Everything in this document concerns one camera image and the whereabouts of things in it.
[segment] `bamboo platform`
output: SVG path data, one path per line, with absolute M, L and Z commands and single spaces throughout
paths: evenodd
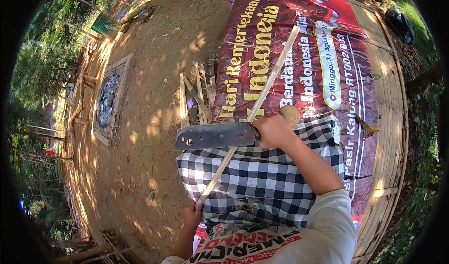
M 374 6 L 348 0 L 362 31 L 377 95 L 379 134 L 369 200 L 357 231 L 351 264 L 367 263 L 393 216 L 407 162 L 409 121 L 401 65 L 391 37 Z

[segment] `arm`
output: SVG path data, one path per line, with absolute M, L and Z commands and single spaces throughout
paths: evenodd
M 317 194 L 344 189 L 337 173 L 319 155 L 313 152 L 280 115 L 274 115 L 252 123 L 261 133 L 261 148 L 279 148 L 300 170 L 307 184 Z
M 198 224 L 201 221 L 201 208 L 202 204 L 191 202 L 182 210 L 182 219 L 184 221 L 184 227 L 181 230 L 178 241 L 175 244 L 175 248 L 171 252 L 171 256 L 179 256 L 184 260 L 189 259 L 193 255 L 194 236 Z

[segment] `red banner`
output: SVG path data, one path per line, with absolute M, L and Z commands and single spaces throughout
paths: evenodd
M 377 136 L 363 139 L 356 115 L 377 126 L 364 39 L 347 0 L 229 0 L 218 65 L 215 122 L 245 121 L 294 25 L 300 33 L 258 111 L 291 104 L 303 117 L 331 115 L 344 149 L 344 185 L 360 219 L 371 190 Z

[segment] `hand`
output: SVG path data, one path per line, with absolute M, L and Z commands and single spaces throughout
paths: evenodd
M 195 229 L 201 221 L 201 208 L 203 204 L 192 201 L 188 206 L 182 210 L 182 219 L 184 221 L 184 228 Z
M 261 148 L 279 148 L 285 152 L 288 144 L 298 138 L 287 121 L 279 114 L 255 119 L 252 124 L 261 133 L 262 139 L 257 140 Z

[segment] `ash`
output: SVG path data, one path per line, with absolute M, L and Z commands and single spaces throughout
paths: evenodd
M 114 110 L 113 101 L 115 98 L 115 91 L 119 84 L 120 74 L 114 70 L 101 85 L 100 93 L 98 94 L 98 125 L 107 127 L 110 124 L 112 111 Z

